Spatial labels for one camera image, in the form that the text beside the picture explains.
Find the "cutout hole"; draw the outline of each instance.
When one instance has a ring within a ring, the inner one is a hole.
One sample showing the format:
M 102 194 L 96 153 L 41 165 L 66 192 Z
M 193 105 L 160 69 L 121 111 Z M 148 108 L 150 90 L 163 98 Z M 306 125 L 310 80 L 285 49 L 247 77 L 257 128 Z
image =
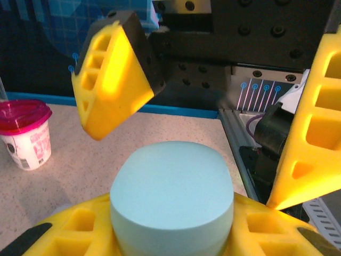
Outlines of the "cutout hole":
M 326 89 L 322 87 L 315 106 L 320 107 L 320 108 L 328 108 L 328 109 L 341 111 L 340 99 L 341 99 L 341 88 Z
M 301 250 L 298 249 L 296 244 L 291 243 L 274 243 L 267 242 L 260 244 L 266 256 L 299 256 L 302 255 Z
M 94 229 L 95 213 L 88 209 L 77 209 L 65 225 L 66 230 L 92 231 Z
M 86 90 L 91 91 L 95 87 L 97 77 L 97 73 L 85 73 L 85 76 L 82 80 L 82 87 Z
M 301 177 L 306 176 L 313 170 L 313 167 L 310 164 L 297 162 L 294 167 L 294 171 L 292 173 L 292 178 L 297 180 Z
M 84 111 L 87 111 L 87 107 L 89 106 L 89 102 L 88 101 L 83 101 L 83 109 Z
M 89 68 L 100 69 L 104 60 L 104 55 L 92 55 L 90 61 L 88 62 Z
M 341 53 L 331 57 L 325 77 L 341 79 Z
M 247 225 L 249 231 L 252 233 L 282 233 L 276 219 L 265 213 L 249 214 L 247 216 Z
M 78 240 L 69 237 L 58 237 L 46 248 L 43 256 L 84 256 L 90 243 L 90 240 L 85 239 Z
M 110 35 L 101 35 L 97 38 L 95 43 L 95 49 L 100 51 L 106 51 L 110 43 Z
M 314 146 L 330 150 L 341 149 L 341 122 L 313 117 L 306 141 Z

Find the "metal bracket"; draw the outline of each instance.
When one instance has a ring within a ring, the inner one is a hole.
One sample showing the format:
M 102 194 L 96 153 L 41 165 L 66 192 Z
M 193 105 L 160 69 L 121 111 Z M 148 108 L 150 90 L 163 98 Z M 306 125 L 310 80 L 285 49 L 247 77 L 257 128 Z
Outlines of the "metal bracket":
M 262 69 L 259 67 L 241 67 L 233 66 L 232 75 L 258 78 L 269 81 L 276 81 L 282 83 L 299 84 L 301 83 L 303 74 L 293 73 L 288 71 L 277 71 Z
M 239 111 L 228 109 L 219 110 L 219 118 L 222 122 L 226 137 L 228 138 L 234 160 L 238 167 L 241 179 L 243 181 L 245 191 L 249 198 L 258 201 L 258 197 L 250 178 L 248 170 L 245 168 L 243 160 L 239 153 L 240 146 L 254 146 L 251 137 L 246 133 L 243 121 L 239 117 Z
M 157 13 L 198 14 L 212 12 L 210 0 L 155 0 L 153 6 Z
M 341 250 L 341 227 L 322 198 L 316 198 L 303 203 L 303 208 L 319 233 Z

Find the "yellow plastic part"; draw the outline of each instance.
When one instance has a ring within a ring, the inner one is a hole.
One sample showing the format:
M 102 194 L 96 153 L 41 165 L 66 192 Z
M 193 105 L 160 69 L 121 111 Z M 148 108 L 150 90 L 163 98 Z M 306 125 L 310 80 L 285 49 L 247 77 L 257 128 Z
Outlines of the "yellow plastic part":
M 250 198 L 234 194 L 234 217 L 223 256 L 322 255 L 297 230 L 315 228 Z
M 268 207 L 341 189 L 341 27 L 325 34 L 285 144 Z
M 72 73 L 80 122 L 101 140 L 154 97 L 118 22 L 93 36 L 78 75 Z
M 109 194 L 75 205 L 38 224 L 52 227 L 24 256 L 121 256 L 110 220 Z M 223 256 L 322 256 L 296 230 L 313 227 L 239 194 Z

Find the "yogurt cup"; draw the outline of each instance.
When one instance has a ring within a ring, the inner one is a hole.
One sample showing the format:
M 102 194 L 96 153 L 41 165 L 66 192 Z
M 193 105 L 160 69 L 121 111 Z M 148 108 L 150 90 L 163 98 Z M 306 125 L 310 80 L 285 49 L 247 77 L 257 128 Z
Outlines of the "yogurt cup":
M 50 108 L 40 100 L 0 103 L 0 137 L 17 166 L 31 171 L 51 156 Z

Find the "table surface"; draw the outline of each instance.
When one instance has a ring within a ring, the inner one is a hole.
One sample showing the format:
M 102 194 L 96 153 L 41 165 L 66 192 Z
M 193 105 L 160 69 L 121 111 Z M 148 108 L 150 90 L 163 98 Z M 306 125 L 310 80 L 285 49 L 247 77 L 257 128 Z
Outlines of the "table surface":
M 16 167 L 0 146 L 0 250 L 56 207 L 109 192 L 131 153 L 160 141 L 192 141 L 225 159 L 234 191 L 246 195 L 228 140 L 218 119 L 136 113 L 102 141 L 82 129 L 76 107 L 50 105 L 52 155 L 39 169 Z

